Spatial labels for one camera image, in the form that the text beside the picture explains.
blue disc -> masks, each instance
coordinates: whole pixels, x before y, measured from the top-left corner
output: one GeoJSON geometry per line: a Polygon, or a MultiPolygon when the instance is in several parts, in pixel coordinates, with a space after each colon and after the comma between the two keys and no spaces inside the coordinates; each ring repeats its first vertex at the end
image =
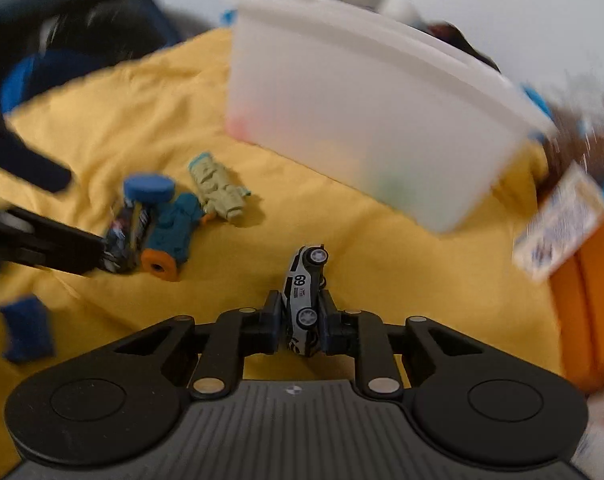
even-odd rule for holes
{"type": "Polygon", "coordinates": [[[135,173],[124,181],[124,196],[143,204],[170,202],[175,182],[157,173],[135,173]]]}

ribbed gray surface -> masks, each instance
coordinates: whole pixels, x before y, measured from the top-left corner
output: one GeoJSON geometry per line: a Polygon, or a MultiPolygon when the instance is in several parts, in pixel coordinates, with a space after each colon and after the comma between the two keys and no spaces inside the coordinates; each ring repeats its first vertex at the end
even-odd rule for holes
{"type": "Polygon", "coordinates": [[[426,446],[399,407],[348,381],[242,381],[227,399],[194,404],[163,444],[93,472],[24,463],[11,480],[561,480],[557,463],[501,473],[459,465],[426,446]]]}

yellow tablecloth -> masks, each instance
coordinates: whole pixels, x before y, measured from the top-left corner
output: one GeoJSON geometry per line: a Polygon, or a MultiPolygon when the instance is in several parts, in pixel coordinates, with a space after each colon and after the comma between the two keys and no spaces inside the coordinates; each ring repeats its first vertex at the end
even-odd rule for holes
{"type": "MultiPolygon", "coordinates": [[[[0,475],[17,456],[2,422],[7,394],[28,374],[175,314],[198,322],[260,306],[280,288],[294,250],[323,242],[339,308],[403,323],[421,314],[558,371],[558,329],[547,285],[510,262],[512,240],[535,210],[540,153],[526,150],[453,234],[436,237],[360,192],[275,153],[230,139],[224,105],[231,36],[215,30],[140,62],[121,64],[35,98],[11,117],[26,142],[63,161],[75,183],[53,197],[0,171],[0,197],[102,234],[122,180],[157,171],[192,189],[187,163],[209,150],[253,191],[241,227],[212,222],[195,232],[178,283],[148,274],[90,276],[6,266],[0,304],[36,294],[51,311],[57,357],[16,366],[1,357],[0,475]]],[[[304,361],[287,352],[247,360],[259,378],[344,377],[348,358],[304,361]]]]}

orange ring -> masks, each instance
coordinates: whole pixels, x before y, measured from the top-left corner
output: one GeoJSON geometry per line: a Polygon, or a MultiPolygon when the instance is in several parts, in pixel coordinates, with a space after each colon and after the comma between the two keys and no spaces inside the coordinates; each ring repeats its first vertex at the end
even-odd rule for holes
{"type": "Polygon", "coordinates": [[[170,254],[155,249],[144,249],[141,262],[142,268],[149,274],[165,282],[178,281],[178,266],[170,254]]]}

translucent storage container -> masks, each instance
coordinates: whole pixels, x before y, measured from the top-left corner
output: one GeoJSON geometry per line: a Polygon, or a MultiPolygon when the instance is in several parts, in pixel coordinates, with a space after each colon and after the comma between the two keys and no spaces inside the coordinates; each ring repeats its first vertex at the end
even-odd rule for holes
{"type": "Polygon", "coordinates": [[[236,0],[227,130],[445,232],[555,127],[485,64],[336,0],[236,0]]]}

